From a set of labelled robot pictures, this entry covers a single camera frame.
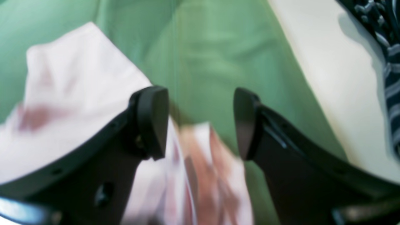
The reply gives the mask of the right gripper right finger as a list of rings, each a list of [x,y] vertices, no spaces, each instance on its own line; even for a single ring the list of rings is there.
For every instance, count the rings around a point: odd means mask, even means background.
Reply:
[[[234,92],[242,160],[264,174],[282,225],[397,225],[399,185],[354,167],[309,140],[253,92]]]

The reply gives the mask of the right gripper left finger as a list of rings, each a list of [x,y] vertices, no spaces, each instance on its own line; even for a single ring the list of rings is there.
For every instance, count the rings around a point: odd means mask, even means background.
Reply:
[[[71,153],[1,185],[1,217],[20,225],[118,225],[143,160],[165,157],[167,88],[135,92],[125,111]]]

